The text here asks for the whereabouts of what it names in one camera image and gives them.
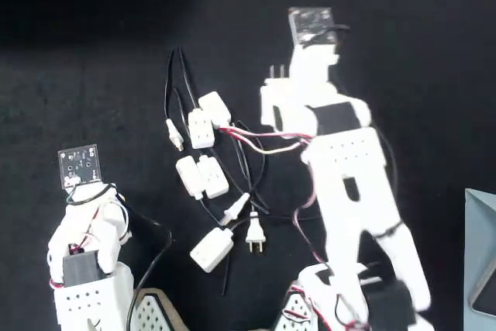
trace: black cloth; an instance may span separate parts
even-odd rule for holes
[[[432,292],[425,315],[438,330],[462,329],[463,189],[496,191],[494,0],[0,0],[2,328],[56,327],[45,263],[64,216],[56,155],[88,143],[105,181],[172,229],[147,286],[165,290],[192,330],[271,325],[312,255],[290,223],[263,220],[256,257],[244,226],[220,296],[224,264],[205,274],[188,256],[214,224],[178,179],[162,94],[167,53],[181,45],[196,92],[218,91],[235,118],[262,130],[259,89],[291,56],[291,6],[329,6],[351,26],[334,72],[394,147],[398,208]],[[174,83],[185,92],[178,71]],[[216,146],[239,178],[230,141]],[[209,203],[218,217],[238,196],[231,189]],[[309,192],[297,153],[269,159],[260,193],[273,213],[290,215]],[[302,225],[322,252],[320,221]],[[134,233],[122,259],[139,278],[163,242],[152,229]]]

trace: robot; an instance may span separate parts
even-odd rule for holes
[[[329,258],[300,273],[297,292],[334,331],[431,331],[432,325],[418,314],[430,306],[429,287],[412,235],[398,213],[370,110],[329,82],[329,66],[339,59],[339,33],[348,28],[333,22],[330,9],[290,9],[289,19],[295,44],[289,78],[265,81],[261,122],[276,132],[314,136],[301,159],[312,175]],[[367,295],[371,278],[368,283],[360,280],[365,267],[357,264],[363,231],[389,256],[397,278],[392,284],[373,279],[375,288]],[[319,278],[322,271],[332,272],[329,284]]]
[[[274,330],[287,329],[287,322],[317,330],[317,315],[333,331],[433,331],[419,315],[430,306],[429,287],[398,213],[370,110],[329,82],[339,33],[348,29],[334,23],[330,9],[290,9],[289,19],[295,44],[289,77],[268,78],[260,89],[261,123],[312,138],[304,140],[301,160],[312,176],[328,260],[301,271]],[[58,157],[67,207],[47,253],[58,322],[62,331],[124,331],[136,299],[131,270],[118,262],[131,237],[123,197],[103,183],[96,145]],[[393,281],[367,276],[357,263],[363,231],[390,257]],[[299,299],[302,313],[293,311]],[[133,318],[131,329],[137,326],[145,329]]]
[[[101,179],[96,145],[58,154],[65,216],[48,243],[57,318],[62,331],[123,331],[133,275],[118,262],[131,237],[129,213],[115,185]]]

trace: electrical plug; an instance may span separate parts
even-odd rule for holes
[[[263,244],[265,243],[266,238],[264,228],[260,225],[257,211],[252,211],[250,213],[250,227],[246,233],[245,241],[250,245],[250,252],[253,252],[253,244],[258,244],[258,250],[260,253],[264,251]]]
[[[250,194],[243,193],[237,201],[235,201],[231,207],[224,211],[224,217],[220,220],[220,225],[226,226],[231,221],[238,218],[239,213],[243,210],[243,207],[250,199]]]
[[[169,139],[179,151],[183,151],[183,136],[179,133],[172,119],[167,119],[165,121],[167,124],[167,129],[169,130]]]

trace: white robot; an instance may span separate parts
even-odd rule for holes
[[[409,292],[415,312],[424,311],[430,306],[429,287],[412,235],[398,214],[370,110],[365,102],[338,93],[329,82],[329,66],[338,60],[338,36],[347,28],[334,24],[330,9],[290,9],[289,18],[295,44],[289,78],[265,81],[260,89],[261,122],[275,131],[315,137],[301,158],[312,174],[329,262],[304,269],[299,290],[320,309],[333,331],[374,329],[370,318],[381,315],[372,314],[367,304],[358,275],[364,267],[357,266],[360,236],[367,231],[408,289],[403,296],[408,299]],[[357,195],[350,195],[345,181],[355,184]],[[328,267],[331,285],[317,277]],[[414,313],[408,330],[433,327]]]
[[[58,157],[67,207],[46,255],[58,322],[62,331],[123,331],[133,275],[117,259],[131,237],[128,211],[115,185],[102,182],[96,145]]]

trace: wire connector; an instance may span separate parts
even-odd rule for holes
[[[201,109],[193,109],[188,114],[188,128],[193,149],[213,147],[215,142],[212,122]]]
[[[250,213],[250,227],[246,233],[246,242],[250,245],[250,252],[253,252],[253,244],[258,244],[258,250],[262,253],[265,241],[264,228],[258,219],[258,212],[253,211]]]
[[[214,228],[190,252],[191,258],[205,272],[210,273],[233,248],[233,232]]]
[[[235,201],[231,207],[224,211],[224,217],[220,220],[220,225],[226,226],[231,221],[238,218],[239,213],[243,210],[243,207],[250,199],[250,194],[243,193],[237,201]]]
[[[225,127],[231,123],[231,113],[217,91],[200,97],[198,104],[210,117],[214,128]]]
[[[200,170],[193,157],[188,155],[178,160],[176,162],[176,170],[179,176],[181,176],[181,180],[186,190],[188,190],[189,195],[195,197],[196,200],[202,199],[205,186],[203,185]]]
[[[179,133],[172,119],[166,119],[167,129],[169,130],[169,139],[179,151],[183,151],[183,136]]]
[[[229,182],[214,157],[200,156],[197,166],[208,198],[213,199],[229,191]]]

